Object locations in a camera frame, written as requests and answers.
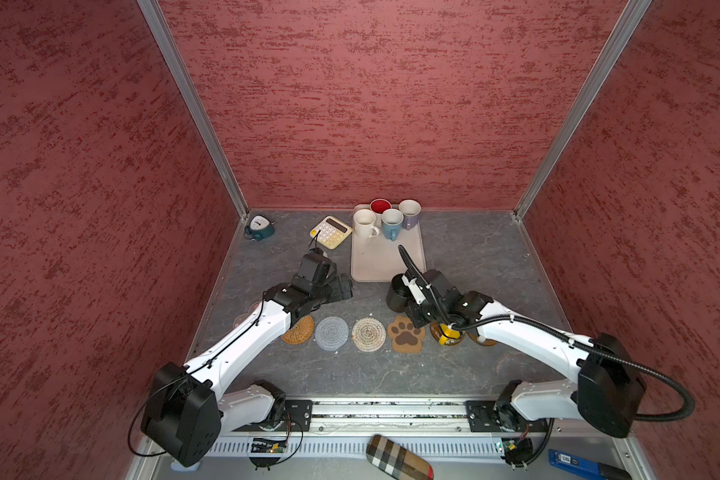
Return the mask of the black mug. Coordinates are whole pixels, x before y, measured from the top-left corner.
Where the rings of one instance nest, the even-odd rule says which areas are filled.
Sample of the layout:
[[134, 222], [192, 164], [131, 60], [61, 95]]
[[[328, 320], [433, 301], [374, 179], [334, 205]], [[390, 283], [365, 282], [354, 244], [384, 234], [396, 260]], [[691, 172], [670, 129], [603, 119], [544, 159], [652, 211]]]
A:
[[411, 298], [410, 290], [404, 283], [405, 274], [395, 275], [390, 281], [386, 295], [386, 304], [396, 313], [404, 313], [408, 300]]

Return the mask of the woven rattan coaster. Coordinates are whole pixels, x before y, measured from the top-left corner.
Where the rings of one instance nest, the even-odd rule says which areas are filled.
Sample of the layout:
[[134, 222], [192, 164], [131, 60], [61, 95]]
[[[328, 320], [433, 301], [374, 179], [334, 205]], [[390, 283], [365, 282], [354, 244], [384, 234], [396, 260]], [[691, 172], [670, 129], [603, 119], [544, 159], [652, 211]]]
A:
[[291, 329], [281, 336], [289, 345], [299, 345], [309, 341], [315, 330], [315, 321], [311, 315], [302, 317]]

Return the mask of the grey knitted coaster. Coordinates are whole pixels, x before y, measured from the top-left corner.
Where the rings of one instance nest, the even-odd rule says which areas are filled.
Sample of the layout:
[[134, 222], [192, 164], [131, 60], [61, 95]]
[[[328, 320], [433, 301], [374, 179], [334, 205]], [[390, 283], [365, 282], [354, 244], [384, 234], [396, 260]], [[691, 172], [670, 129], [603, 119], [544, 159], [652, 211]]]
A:
[[347, 322], [340, 317], [331, 316], [321, 320], [314, 332], [315, 342], [325, 351], [337, 351], [349, 338]]

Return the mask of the paw shaped cork coaster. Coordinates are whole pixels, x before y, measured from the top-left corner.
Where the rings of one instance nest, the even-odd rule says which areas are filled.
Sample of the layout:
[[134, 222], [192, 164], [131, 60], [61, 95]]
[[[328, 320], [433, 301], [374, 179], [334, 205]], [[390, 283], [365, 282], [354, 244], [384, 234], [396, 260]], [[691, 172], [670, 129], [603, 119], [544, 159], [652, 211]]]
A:
[[415, 327], [407, 316], [397, 315], [387, 326], [387, 336], [395, 352], [419, 354], [423, 349], [426, 331], [424, 328]]

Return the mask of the multicolour woven coaster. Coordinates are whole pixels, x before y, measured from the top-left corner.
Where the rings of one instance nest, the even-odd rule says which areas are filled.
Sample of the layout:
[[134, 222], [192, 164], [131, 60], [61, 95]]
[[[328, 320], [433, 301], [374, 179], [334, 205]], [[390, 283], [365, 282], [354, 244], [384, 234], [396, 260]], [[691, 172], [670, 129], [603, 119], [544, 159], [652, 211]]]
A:
[[359, 319], [352, 329], [352, 340], [361, 352], [375, 352], [386, 340], [386, 328], [379, 320], [366, 317]]

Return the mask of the brown round coaster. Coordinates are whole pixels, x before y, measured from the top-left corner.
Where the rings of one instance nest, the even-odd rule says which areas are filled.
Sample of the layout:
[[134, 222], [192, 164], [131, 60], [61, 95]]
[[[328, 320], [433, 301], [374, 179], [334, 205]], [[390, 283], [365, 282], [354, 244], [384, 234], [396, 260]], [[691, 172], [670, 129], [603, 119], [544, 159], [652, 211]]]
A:
[[485, 337], [483, 337], [483, 336], [480, 336], [478, 333], [475, 333], [475, 332], [473, 332], [473, 331], [470, 331], [470, 332], [468, 333], [468, 336], [469, 336], [469, 338], [470, 338], [472, 341], [474, 341], [476, 344], [478, 344], [478, 345], [480, 345], [480, 346], [485, 346], [485, 347], [487, 347], [487, 346], [494, 346], [494, 345], [497, 344], [497, 341], [491, 340], [491, 339], [487, 339], [487, 338], [485, 338]]

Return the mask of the pink flower coaster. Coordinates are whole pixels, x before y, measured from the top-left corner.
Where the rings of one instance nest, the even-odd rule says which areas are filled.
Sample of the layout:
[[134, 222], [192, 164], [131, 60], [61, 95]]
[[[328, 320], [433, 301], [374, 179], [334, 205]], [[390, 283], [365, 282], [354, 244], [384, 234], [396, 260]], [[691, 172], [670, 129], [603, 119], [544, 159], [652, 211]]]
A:
[[235, 318], [235, 320], [233, 321], [232, 328], [235, 329], [238, 326], [240, 326], [242, 323], [244, 323], [249, 317], [256, 316], [258, 314], [259, 307], [260, 307], [259, 302], [252, 304], [246, 313], [240, 314]]

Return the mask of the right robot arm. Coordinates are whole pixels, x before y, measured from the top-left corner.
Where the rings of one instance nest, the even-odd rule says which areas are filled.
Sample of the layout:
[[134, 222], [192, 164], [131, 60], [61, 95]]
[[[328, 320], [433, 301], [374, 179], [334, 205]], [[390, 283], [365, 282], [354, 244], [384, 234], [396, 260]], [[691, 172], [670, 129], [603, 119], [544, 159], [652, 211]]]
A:
[[573, 419], [611, 437], [628, 436], [645, 383], [614, 337], [573, 334], [536, 322], [480, 292], [462, 294], [437, 270], [407, 271], [401, 282], [414, 322], [439, 323], [449, 338], [465, 332], [481, 342], [507, 345], [561, 374], [556, 381], [511, 381], [487, 416], [501, 430], [519, 432], [537, 420]]

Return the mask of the beige serving tray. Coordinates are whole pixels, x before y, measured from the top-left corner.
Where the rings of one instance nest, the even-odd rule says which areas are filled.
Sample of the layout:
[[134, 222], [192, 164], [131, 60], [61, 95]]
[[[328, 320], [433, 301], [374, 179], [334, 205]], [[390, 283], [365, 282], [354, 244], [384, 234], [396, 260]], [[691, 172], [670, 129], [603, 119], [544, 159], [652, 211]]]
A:
[[421, 225], [402, 229], [396, 241], [386, 239], [380, 230], [381, 219], [375, 227], [353, 220], [351, 276], [356, 282], [388, 282], [406, 266], [398, 252], [402, 245], [422, 270], [427, 270]]

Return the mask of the white mug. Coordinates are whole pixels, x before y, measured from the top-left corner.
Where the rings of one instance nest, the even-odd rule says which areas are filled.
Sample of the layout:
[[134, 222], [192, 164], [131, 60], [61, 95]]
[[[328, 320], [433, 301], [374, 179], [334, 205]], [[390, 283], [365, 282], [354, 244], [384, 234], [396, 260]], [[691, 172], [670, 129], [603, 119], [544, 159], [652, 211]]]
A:
[[380, 234], [376, 226], [377, 215], [371, 209], [358, 209], [353, 214], [354, 236], [358, 240], [368, 240]]

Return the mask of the red inside mug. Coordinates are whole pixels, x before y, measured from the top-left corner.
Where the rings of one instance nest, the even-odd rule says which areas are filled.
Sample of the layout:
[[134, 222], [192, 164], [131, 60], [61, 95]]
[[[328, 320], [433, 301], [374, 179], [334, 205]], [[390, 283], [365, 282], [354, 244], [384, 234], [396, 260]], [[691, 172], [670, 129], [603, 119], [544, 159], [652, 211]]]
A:
[[370, 209], [378, 215], [382, 215], [385, 211], [392, 209], [392, 204], [386, 199], [374, 199], [369, 204]]

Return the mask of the plaid glasses case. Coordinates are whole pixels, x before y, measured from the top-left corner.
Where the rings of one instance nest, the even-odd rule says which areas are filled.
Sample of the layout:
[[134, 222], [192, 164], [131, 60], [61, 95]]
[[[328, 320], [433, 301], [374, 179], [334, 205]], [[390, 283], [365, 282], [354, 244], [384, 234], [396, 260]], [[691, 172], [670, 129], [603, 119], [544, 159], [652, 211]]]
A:
[[434, 470], [429, 462], [382, 435], [371, 438], [366, 448], [366, 457], [373, 466], [393, 479], [434, 478]]

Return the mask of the blue tool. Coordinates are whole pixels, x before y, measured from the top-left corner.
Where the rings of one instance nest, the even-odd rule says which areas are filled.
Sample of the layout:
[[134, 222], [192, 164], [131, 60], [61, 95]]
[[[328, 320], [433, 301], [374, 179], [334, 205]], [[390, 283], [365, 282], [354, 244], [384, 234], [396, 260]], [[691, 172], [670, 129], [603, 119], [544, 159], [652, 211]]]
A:
[[583, 459], [559, 450], [550, 449], [551, 466], [589, 480], [631, 480], [632, 476], [624, 469]]

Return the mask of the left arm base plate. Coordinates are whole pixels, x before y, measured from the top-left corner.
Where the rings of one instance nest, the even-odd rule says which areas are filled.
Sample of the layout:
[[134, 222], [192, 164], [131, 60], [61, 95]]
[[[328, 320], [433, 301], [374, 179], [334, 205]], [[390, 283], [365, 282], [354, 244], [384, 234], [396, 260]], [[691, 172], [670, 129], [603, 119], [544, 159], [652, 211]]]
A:
[[285, 432], [291, 427], [307, 432], [310, 430], [313, 406], [312, 400], [277, 399], [259, 428], [262, 431]]

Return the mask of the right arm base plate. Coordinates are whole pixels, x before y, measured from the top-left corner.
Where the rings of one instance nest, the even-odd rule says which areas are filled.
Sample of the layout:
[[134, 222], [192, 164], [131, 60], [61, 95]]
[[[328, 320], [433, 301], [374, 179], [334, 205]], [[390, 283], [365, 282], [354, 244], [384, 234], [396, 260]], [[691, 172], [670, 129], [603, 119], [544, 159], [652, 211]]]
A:
[[548, 429], [546, 420], [527, 420], [506, 402], [470, 400], [465, 408], [473, 433], [541, 433]]

